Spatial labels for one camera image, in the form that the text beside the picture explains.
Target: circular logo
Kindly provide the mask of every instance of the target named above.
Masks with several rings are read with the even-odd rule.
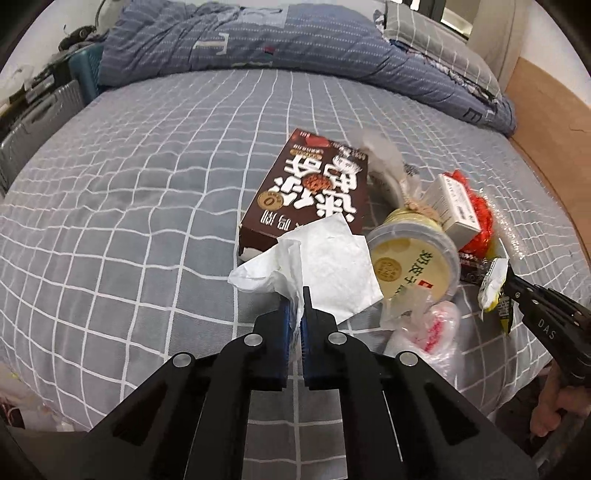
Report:
[[[380,280],[394,281],[400,278],[402,266],[393,258],[382,257],[374,263],[374,271]]]
[[[277,192],[262,192],[256,202],[263,210],[274,212],[283,207],[283,197]]]

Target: crumpled tissue paper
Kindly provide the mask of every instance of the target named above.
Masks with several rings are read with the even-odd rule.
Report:
[[[341,213],[316,220],[277,239],[277,245],[230,272],[239,290],[276,291],[304,314],[303,287],[312,305],[337,325],[383,298],[365,237],[353,235]]]

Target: gray plaid bedsheet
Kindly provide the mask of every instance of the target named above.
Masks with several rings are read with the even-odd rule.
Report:
[[[27,164],[0,205],[0,352],[50,407],[96,425],[170,355],[251,331],[274,294],[245,294],[241,214],[291,131],[396,142],[424,180],[454,168],[488,186],[523,239],[527,280],[587,301],[589,269],[566,215],[499,133],[351,80],[280,70],[193,72],[104,93]],[[367,230],[388,208],[375,195]],[[550,359],[519,321],[481,322],[464,286],[454,384],[484,413]],[[379,306],[342,329],[383,350]],[[338,394],[254,394],[243,478],[346,477]]]

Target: plastic container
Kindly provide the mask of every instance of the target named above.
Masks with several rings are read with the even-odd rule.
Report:
[[[437,222],[398,209],[369,233],[367,241],[386,299],[411,283],[431,289],[434,303],[454,296],[460,281],[460,260],[456,246]]]

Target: human hand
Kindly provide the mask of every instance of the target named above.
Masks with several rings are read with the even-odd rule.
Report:
[[[560,368],[552,362],[546,384],[538,398],[538,406],[531,414],[530,430],[545,437],[560,425],[559,409],[587,417],[591,413],[591,390],[585,387],[560,388]]]

